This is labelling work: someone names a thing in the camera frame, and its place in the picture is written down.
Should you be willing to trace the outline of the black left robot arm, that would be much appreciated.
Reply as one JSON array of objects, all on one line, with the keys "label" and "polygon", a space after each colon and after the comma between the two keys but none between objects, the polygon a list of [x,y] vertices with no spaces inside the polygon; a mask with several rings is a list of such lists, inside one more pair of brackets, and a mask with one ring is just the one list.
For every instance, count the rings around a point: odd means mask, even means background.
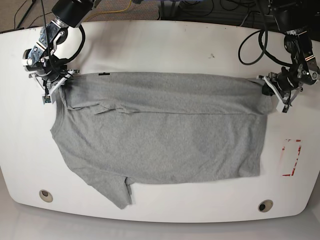
[{"label": "black left robot arm", "polygon": [[264,28],[257,30],[258,44],[261,49],[259,57],[250,62],[256,64],[263,56],[281,65],[279,73],[259,75],[258,79],[265,82],[262,94],[276,96],[277,111],[286,113],[292,102],[303,90],[303,85],[313,85],[320,80],[320,68],[313,53],[310,38],[310,25],[320,12],[318,0],[271,0],[268,8],[272,13],[280,33],[284,34],[284,48],[290,54],[291,63],[277,59],[267,50],[269,27],[262,4],[255,4],[260,12]]}]

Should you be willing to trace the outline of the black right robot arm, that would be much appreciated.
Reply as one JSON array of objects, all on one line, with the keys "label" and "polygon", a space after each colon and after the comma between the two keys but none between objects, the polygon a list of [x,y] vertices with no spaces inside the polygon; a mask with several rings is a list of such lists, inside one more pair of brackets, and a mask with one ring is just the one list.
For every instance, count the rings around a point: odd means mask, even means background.
[{"label": "black right robot arm", "polygon": [[[44,23],[33,48],[24,52],[22,65],[30,72],[30,77],[40,85],[45,103],[52,103],[55,91],[77,73],[72,69],[68,70],[67,64],[81,52],[86,40],[82,22],[99,3],[98,0],[57,1],[52,8],[55,18],[50,23]],[[71,57],[60,59],[55,56],[55,52],[58,45],[67,39],[68,28],[80,30],[81,42]]]}]

